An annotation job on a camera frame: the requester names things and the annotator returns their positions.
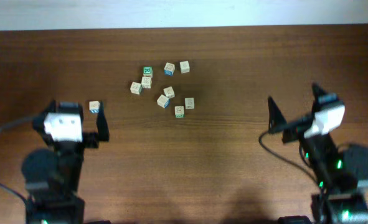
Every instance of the wooden table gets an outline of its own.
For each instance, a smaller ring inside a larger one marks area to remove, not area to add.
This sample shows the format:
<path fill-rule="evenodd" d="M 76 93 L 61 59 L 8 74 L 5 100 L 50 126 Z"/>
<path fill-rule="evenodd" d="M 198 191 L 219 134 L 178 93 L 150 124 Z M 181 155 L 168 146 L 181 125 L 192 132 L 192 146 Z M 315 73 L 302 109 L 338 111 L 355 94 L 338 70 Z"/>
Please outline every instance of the wooden table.
<path fill-rule="evenodd" d="M 191 72 L 163 74 L 188 60 Z M 152 89 L 130 93 L 142 67 Z M 0 32 L 0 125 L 39 113 L 51 99 L 103 100 L 110 142 L 87 150 L 78 194 L 85 220 L 236 223 L 312 217 L 307 176 L 267 154 L 258 135 L 273 96 L 287 119 L 311 110 L 311 83 L 346 103 L 337 144 L 368 145 L 368 25 Z M 163 88 L 176 97 L 156 104 Z M 194 97 L 184 119 L 174 107 Z M 298 144 L 265 142 L 298 163 Z M 25 193 L 20 166 L 44 147 L 25 125 L 0 137 L 0 181 Z M 23 223 L 23 204 L 0 189 L 0 223 Z"/>

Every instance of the white wall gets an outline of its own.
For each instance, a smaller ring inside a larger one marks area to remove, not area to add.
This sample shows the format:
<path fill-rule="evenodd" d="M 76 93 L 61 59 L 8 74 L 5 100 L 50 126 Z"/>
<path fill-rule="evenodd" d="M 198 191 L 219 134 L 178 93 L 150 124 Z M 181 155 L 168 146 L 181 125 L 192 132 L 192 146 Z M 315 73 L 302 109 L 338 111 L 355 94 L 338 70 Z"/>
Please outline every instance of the white wall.
<path fill-rule="evenodd" d="M 368 0 L 0 0 L 0 30 L 368 23 Z"/>

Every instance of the green cube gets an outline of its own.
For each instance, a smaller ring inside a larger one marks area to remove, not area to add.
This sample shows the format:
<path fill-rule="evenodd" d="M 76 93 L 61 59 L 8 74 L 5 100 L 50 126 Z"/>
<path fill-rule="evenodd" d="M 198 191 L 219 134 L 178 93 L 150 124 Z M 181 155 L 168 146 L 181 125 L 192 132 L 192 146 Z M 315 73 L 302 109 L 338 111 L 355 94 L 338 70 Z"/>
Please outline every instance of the green cube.
<path fill-rule="evenodd" d="M 144 67 L 144 76 L 153 78 L 152 67 Z"/>

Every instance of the cable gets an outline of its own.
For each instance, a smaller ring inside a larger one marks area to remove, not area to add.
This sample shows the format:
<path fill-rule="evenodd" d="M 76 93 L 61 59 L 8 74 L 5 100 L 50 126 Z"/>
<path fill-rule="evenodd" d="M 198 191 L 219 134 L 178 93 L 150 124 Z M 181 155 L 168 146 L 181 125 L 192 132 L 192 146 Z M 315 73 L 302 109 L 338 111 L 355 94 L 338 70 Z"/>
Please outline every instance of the cable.
<path fill-rule="evenodd" d="M 21 125 L 21 124 L 24 124 L 24 123 L 27 123 L 27 122 L 30 122 L 30 121 L 33 121 L 34 119 L 36 119 L 37 115 L 36 116 L 27 116 L 27 117 L 24 117 L 24 118 L 20 118 L 20 119 L 17 119 L 15 121 L 12 121 L 10 123 L 7 123 L 7 124 L 4 124 L 0 127 L 0 134 L 3 132 L 3 131 L 6 131 L 8 129 L 11 129 L 11 128 L 15 128 L 16 126 L 18 125 Z M 16 197 L 19 197 L 25 207 L 27 208 L 28 207 L 28 202 L 27 200 L 25 199 L 25 197 L 23 195 L 21 195 L 19 192 L 16 192 L 15 190 L 13 189 L 10 189 L 9 187 L 5 186 L 4 184 L 0 183 L 0 188 L 2 188 L 3 190 L 15 195 Z"/>
<path fill-rule="evenodd" d="M 274 151 L 272 151 L 270 148 L 268 148 L 266 145 L 264 145 L 263 143 L 263 138 L 264 136 L 266 136 L 268 134 L 268 131 L 265 131 L 263 133 L 261 133 L 260 137 L 258 137 L 258 143 L 260 143 L 261 147 L 264 148 L 267 152 L 269 152 L 270 154 L 272 154 L 273 156 L 275 156 L 276 158 L 282 160 L 283 162 L 286 162 L 292 166 L 294 166 L 295 168 L 303 171 L 311 180 L 313 180 L 313 182 L 318 186 L 318 183 L 316 181 L 316 179 L 313 177 L 313 175 L 308 172 L 308 170 L 304 169 L 304 167 L 301 167 L 300 165 L 298 165 L 297 163 L 289 160 L 289 159 L 286 159 L 285 157 L 275 153 Z"/>
<path fill-rule="evenodd" d="M 308 168 L 312 169 L 311 165 L 304 158 L 303 148 L 301 147 L 301 145 L 298 146 L 298 153 L 300 154 L 300 158 L 304 162 L 304 164 L 306 164 L 306 166 L 308 166 Z"/>

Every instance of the small block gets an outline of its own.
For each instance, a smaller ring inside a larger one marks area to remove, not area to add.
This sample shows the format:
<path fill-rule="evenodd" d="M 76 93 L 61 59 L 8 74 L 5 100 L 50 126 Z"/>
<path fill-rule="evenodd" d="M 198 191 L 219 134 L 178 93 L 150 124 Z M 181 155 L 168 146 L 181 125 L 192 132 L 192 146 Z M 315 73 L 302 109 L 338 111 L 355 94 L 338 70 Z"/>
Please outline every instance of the small block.
<path fill-rule="evenodd" d="M 189 72 L 189 62 L 179 62 L 179 68 L 181 69 L 181 73 L 188 73 Z"/>
<path fill-rule="evenodd" d="M 165 95 L 166 97 L 168 97 L 169 99 L 171 99 L 171 98 L 174 98 L 174 97 L 175 97 L 174 90 L 172 90 L 172 87 L 171 87 L 171 86 L 170 86 L 170 87 L 165 88 L 165 89 L 163 90 L 163 92 L 164 92 L 164 95 Z"/>
<path fill-rule="evenodd" d="M 164 66 L 164 74 L 172 76 L 175 69 L 176 66 L 174 64 L 166 63 L 166 66 Z"/>
<path fill-rule="evenodd" d="M 142 77 L 141 85 L 142 85 L 142 88 L 151 88 L 152 87 L 152 78 L 151 77 Z"/>
<path fill-rule="evenodd" d="M 184 106 L 176 106 L 176 118 L 183 118 L 184 117 Z"/>
<path fill-rule="evenodd" d="M 161 95 L 158 99 L 158 105 L 166 108 L 170 104 L 170 99 L 164 95 Z"/>
<path fill-rule="evenodd" d="M 142 85 L 139 83 L 133 82 L 133 84 L 131 84 L 130 90 L 132 93 L 139 95 L 142 92 Z"/>
<path fill-rule="evenodd" d="M 100 105 L 101 105 L 101 103 L 99 101 L 90 101 L 90 112 L 91 113 L 98 113 Z"/>
<path fill-rule="evenodd" d="M 153 78 L 152 67 L 144 67 L 144 76 Z"/>
<path fill-rule="evenodd" d="M 193 98 L 185 98 L 185 109 L 195 109 L 195 100 Z"/>

